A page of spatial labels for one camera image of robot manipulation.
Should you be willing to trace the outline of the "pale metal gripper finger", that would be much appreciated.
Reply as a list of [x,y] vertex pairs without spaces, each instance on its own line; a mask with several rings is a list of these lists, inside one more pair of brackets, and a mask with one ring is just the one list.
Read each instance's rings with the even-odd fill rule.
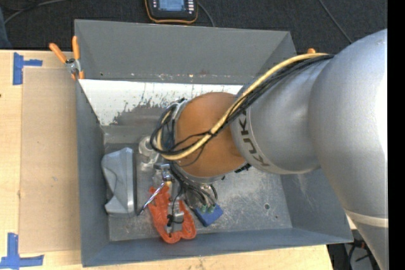
[[166,187],[166,182],[162,181],[158,186],[150,186],[149,187],[149,197],[147,200],[142,204],[140,209],[137,211],[137,215],[140,216],[146,208],[156,199],[159,193]]
[[166,232],[171,236],[183,229],[184,212],[178,211],[167,215]]

